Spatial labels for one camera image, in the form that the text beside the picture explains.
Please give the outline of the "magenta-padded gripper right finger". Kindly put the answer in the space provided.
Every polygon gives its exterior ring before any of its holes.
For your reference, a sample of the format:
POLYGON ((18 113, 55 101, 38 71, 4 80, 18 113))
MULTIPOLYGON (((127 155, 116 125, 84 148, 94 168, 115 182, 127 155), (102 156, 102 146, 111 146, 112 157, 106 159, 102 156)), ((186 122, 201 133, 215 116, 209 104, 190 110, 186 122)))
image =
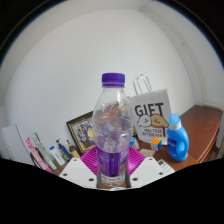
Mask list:
POLYGON ((129 148, 125 177, 128 188, 140 188, 164 176, 164 171, 153 157, 145 157, 133 147, 129 148))

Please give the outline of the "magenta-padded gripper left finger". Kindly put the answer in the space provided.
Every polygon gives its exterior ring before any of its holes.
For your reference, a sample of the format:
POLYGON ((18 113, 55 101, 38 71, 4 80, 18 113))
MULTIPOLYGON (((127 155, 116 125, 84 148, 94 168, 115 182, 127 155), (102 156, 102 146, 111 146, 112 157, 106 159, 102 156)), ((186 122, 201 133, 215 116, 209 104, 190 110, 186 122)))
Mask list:
POLYGON ((60 177, 84 188, 98 185, 98 157, 95 147, 80 158, 73 158, 60 174, 60 177))

